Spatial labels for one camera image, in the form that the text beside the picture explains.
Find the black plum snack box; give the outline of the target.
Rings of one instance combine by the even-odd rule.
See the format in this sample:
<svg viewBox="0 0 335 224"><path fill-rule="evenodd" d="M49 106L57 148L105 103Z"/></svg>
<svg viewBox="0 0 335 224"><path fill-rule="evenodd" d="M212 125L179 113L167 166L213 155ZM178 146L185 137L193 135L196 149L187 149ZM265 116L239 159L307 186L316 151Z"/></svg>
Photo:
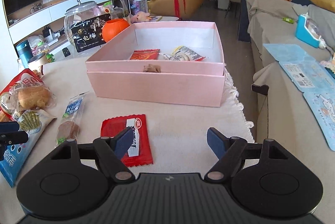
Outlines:
<svg viewBox="0 0 335 224"><path fill-rule="evenodd" d="M102 38L102 28L111 15L103 14L81 22L72 28L75 48L78 53L105 44Z"/></svg>

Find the white red snack packet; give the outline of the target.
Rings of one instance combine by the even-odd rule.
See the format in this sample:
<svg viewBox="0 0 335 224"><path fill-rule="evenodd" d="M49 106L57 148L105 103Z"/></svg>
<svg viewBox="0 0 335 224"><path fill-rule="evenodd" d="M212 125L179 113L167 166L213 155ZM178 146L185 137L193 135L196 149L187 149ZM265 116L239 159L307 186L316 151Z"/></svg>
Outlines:
<svg viewBox="0 0 335 224"><path fill-rule="evenodd" d="M163 53L162 56L165 60L171 61L203 61L205 59L205 57L184 45L175 48L172 54Z"/></svg>

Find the orange pumpkin bucket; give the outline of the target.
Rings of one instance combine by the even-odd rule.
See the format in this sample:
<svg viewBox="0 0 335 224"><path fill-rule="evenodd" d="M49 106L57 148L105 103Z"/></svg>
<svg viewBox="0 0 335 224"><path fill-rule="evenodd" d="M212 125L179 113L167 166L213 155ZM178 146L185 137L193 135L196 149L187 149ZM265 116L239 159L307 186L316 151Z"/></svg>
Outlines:
<svg viewBox="0 0 335 224"><path fill-rule="evenodd" d="M102 28L102 38L105 42L109 42L129 26L130 24L125 19L109 20Z"/></svg>

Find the small green toy car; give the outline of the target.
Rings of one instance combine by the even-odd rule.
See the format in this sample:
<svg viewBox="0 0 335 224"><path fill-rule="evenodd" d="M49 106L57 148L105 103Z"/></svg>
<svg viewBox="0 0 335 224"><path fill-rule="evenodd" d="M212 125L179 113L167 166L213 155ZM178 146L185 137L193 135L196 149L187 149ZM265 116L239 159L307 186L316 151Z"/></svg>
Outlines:
<svg viewBox="0 0 335 224"><path fill-rule="evenodd" d="M293 19L287 18L287 17L283 18L282 20L286 23L289 23L289 24L294 24L295 23L295 21Z"/></svg>

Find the light blue flat carton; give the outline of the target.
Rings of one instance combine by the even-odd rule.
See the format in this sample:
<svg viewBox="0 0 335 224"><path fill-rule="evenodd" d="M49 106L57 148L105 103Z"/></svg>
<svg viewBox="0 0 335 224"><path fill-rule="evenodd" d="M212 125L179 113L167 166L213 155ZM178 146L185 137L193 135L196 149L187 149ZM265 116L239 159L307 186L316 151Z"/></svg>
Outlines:
<svg viewBox="0 0 335 224"><path fill-rule="evenodd" d="M303 48L296 44L264 44L290 80L303 93L333 91L334 78Z"/></svg>

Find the large red snack bag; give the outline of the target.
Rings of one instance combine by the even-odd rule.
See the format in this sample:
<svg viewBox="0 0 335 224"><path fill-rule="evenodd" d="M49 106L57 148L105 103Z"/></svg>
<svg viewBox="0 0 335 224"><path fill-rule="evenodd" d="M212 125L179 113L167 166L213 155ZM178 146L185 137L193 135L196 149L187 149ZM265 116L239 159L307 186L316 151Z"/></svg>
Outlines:
<svg viewBox="0 0 335 224"><path fill-rule="evenodd" d="M18 91L31 85L43 85L43 67L38 70L23 69L11 82L1 91L1 122L13 121L18 115L20 105L18 103Z"/></svg>

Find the blue toy machine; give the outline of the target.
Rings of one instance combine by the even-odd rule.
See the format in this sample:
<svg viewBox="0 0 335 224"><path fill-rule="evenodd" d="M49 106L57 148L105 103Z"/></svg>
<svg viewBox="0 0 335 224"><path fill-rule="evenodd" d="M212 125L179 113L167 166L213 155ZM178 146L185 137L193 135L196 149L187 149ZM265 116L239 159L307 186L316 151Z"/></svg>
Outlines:
<svg viewBox="0 0 335 224"><path fill-rule="evenodd" d="M326 48L326 42L322 38L316 23L307 13L299 15L295 36L297 39L314 48Z"/></svg>

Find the clear blue cake packet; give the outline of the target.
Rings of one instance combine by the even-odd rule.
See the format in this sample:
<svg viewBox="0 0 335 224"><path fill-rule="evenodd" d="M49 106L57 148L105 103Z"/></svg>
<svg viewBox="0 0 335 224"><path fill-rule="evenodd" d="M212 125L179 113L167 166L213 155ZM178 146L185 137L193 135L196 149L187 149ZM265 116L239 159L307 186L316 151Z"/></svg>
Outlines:
<svg viewBox="0 0 335 224"><path fill-rule="evenodd" d="M68 139L77 140L80 133L80 123L85 110L86 95L88 92L80 93L70 98L58 126L56 145L62 144Z"/></svg>

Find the white tv cabinet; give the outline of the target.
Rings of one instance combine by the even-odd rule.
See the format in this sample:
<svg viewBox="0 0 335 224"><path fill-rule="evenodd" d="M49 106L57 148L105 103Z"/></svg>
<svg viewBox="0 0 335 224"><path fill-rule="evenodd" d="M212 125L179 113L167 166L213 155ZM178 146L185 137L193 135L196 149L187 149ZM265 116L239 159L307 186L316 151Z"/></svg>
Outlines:
<svg viewBox="0 0 335 224"><path fill-rule="evenodd" d="M110 0L81 0L82 3L95 1L96 3L104 3ZM78 4L77 0L66 0L55 5L46 7L27 16L20 21L9 26L9 33L13 44L16 44L24 37L27 37L36 30L57 21L65 16L66 10Z"/></svg>

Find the yellow cushion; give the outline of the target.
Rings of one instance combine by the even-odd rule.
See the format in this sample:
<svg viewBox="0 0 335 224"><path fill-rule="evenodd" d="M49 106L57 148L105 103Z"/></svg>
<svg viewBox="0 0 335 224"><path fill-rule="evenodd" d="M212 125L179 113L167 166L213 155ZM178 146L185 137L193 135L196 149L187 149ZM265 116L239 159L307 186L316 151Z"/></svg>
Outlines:
<svg viewBox="0 0 335 224"><path fill-rule="evenodd" d="M335 0L310 0L314 5L335 13Z"/></svg>

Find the glass jar with lid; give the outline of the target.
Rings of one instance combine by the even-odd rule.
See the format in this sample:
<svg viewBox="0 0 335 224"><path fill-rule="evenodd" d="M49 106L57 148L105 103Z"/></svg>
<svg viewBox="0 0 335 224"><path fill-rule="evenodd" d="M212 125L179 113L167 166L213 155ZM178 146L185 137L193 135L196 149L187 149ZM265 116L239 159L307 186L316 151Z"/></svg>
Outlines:
<svg viewBox="0 0 335 224"><path fill-rule="evenodd" d="M81 22L101 15L101 10L95 1L82 2L77 0L77 4L65 12L64 31L66 38L75 46L72 28Z"/></svg>

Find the grey covered sofa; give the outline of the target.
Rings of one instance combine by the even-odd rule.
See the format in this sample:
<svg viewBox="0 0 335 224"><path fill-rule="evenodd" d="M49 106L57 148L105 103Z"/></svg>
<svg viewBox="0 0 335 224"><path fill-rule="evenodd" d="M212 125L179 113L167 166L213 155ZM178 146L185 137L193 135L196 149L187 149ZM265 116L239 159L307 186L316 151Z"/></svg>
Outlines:
<svg viewBox="0 0 335 224"><path fill-rule="evenodd" d="M257 141L277 140L319 177L316 216L334 223L334 13L286 0L245 3Z"/></svg>

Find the pink gift box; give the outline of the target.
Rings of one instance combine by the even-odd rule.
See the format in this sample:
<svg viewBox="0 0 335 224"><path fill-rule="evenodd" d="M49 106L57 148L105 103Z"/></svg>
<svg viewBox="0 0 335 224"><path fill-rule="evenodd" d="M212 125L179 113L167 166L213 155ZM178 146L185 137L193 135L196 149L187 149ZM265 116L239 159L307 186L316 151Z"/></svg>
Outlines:
<svg viewBox="0 0 335 224"><path fill-rule="evenodd" d="M203 61L165 60L187 46ZM134 50L159 49L156 60L130 60ZM116 35L86 61L98 97L219 107L225 84L222 42L214 22L137 23Z"/></svg>

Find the cartoon printed blue card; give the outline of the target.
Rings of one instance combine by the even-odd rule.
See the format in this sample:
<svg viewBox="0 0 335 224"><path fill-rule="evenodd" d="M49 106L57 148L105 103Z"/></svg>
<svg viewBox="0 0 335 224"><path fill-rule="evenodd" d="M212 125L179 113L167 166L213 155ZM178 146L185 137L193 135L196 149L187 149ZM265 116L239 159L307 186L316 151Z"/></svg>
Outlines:
<svg viewBox="0 0 335 224"><path fill-rule="evenodd" d="M316 118L329 148L335 151L334 92L304 93L303 97Z"/></svg>

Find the red spicy strip packet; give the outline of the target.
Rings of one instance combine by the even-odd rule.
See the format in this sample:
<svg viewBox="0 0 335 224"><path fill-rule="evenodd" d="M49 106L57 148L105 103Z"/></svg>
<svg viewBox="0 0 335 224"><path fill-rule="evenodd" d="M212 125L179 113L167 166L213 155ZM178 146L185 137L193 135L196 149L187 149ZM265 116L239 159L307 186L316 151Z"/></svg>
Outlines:
<svg viewBox="0 0 335 224"><path fill-rule="evenodd" d="M159 52L159 49L134 50L130 60L156 60Z"/></svg>

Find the wrapped bread bun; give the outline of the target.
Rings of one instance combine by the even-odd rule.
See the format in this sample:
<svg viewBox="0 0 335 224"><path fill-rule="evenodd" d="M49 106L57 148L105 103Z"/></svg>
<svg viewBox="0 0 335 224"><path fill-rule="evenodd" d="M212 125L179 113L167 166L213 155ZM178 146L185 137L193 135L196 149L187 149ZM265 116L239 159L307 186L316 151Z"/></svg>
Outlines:
<svg viewBox="0 0 335 224"><path fill-rule="evenodd" d="M53 95L45 86L28 86L18 89L18 102L24 109L44 109L53 103Z"/></svg>

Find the cream table cloth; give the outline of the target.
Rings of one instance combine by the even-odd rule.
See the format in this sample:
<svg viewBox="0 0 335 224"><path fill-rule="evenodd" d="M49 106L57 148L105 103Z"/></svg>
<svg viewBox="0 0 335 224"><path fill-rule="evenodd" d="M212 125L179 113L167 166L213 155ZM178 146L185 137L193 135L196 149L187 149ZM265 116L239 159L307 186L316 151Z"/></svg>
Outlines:
<svg viewBox="0 0 335 224"><path fill-rule="evenodd" d="M85 109L80 122L79 143L90 143L100 136L102 122L108 118L144 114L153 164L132 168L139 173L200 173L204 175L217 161L207 145L210 127L231 137L254 142L251 123L243 113L232 80L225 83L219 108L158 104L99 98L86 73L84 58L54 62L43 67L44 83L56 96L49 109L54 120L48 125L26 160L21 174L29 172L50 153L56 144L57 129L69 100L85 94Z"/></svg>

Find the pink plush toy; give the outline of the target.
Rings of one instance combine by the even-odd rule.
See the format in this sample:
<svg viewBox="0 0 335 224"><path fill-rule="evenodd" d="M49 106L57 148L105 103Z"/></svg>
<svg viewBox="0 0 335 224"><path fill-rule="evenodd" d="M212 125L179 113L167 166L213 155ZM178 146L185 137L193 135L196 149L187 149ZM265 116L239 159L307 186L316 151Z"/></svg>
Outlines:
<svg viewBox="0 0 335 224"><path fill-rule="evenodd" d="M150 17L150 13L145 13L143 11L139 11L136 15L131 16L131 23L143 23L150 22L152 18Z"/></svg>

